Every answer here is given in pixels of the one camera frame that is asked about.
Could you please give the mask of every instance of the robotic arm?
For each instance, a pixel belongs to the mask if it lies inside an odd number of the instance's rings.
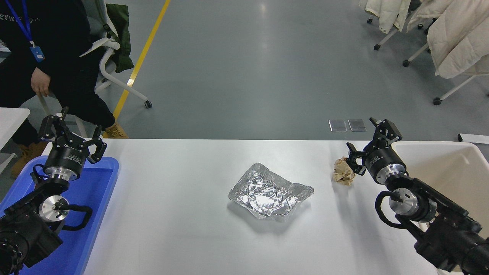
[[[18,274],[24,264],[31,267],[48,257],[63,243],[58,236],[61,230],[80,230],[91,217],[90,207],[70,205],[61,193],[68,190],[69,181],[80,177],[86,159],[90,163],[100,161],[107,144],[99,137],[101,126],[90,141],[70,132],[64,121],[68,108],[62,112],[42,122],[39,137],[52,142],[53,149],[44,165],[34,166],[34,191],[7,208],[0,218],[0,275]],[[96,146],[92,155],[88,149],[91,145]],[[42,167],[45,175],[36,167]],[[65,225],[71,210],[85,212],[77,226]]]
[[[376,121],[372,141],[357,151],[353,144],[347,164],[359,175],[368,170],[378,184],[388,191],[381,192],[375,201],[379,218],[387,225],[406,229],[417,240],[416,252],[436,268],[451,272],[459,265],[468,275],[489,275],[489,238],[478,233],[481,225],[468,216],[468,211],[416,178],[410,178],[406,165],[394,152],[391,144],[402,139],[396,126],[389,120]],[[389,221],[380,204],[389,197],[389,205],[399,223]],[[414,222],[430,222],[423,232]]]

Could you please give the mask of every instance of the black pants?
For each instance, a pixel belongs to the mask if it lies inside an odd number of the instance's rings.
[[[107,128],[115,123],[114,116],[94,91],[102,54],[100,51],[92,52],[80,58],[80,63],[73,68],[52,75],[49,90],[62,107],[69,107],[69,114]],[[35,66],[34,59],[26,61],[13,55],[0,63],[0,107],[18,108],[36,95],[31,88]],[[28,146],[38,142],[37,131],[26,119],[12,139],[16,144]]]

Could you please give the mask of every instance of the yellow floor line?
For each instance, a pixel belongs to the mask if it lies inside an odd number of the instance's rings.
[[[171,0],[166,0],[165,4],[163,5],[163,8],[161,9],[161,12],[159,13],[158,19],[155,22],[155,25],[153,26],[153,29],[150,33],[150,36],[148,37],[148,40],[146,41],[146,44],[144,45],[143,51],[141,52],[141,55],[139,56],[139,59],[136,62],[136,65],[134,67],[133,73],[131,74],[131,77],[127,81],[127,86],[132,87],[134,84],[134,81],[136,80],[137,74],[139,73],[139,69],[141,69],[141,65],[144,62],[144,59],[146,58],[146,54],[148,53],[148,50],[151,46],[151,43],[153,42],[153,39],[155,38],[156,32],[158,31],[159,25],[161,23],[161,20],[163,19],[163,16],[166,13],[166,10],[168,9],[168,5],[170,4]],[[115,106],[114,110],[114,117],[117,119],[121,113],[122,107],[124,106],[124,103],[126,103],[127,96],[129,94],[129,91],[124,90],[122,92],[122,96],[119,99],[119,102],[117,103],[117,106]]]

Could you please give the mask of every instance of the aluminum foil tray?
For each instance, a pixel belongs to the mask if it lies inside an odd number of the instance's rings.
[[[229,192],[229,199],[248,209],[258,219],[284,217],[314,188],[291,183],[261,163],[255,163]]]

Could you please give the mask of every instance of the hand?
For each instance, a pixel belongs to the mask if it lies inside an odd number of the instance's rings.
[[[36,68],[32,73],[31,77],[31,88],[38,96],[48,96],[49,95],[49,83],[51,82],[51,77]]]

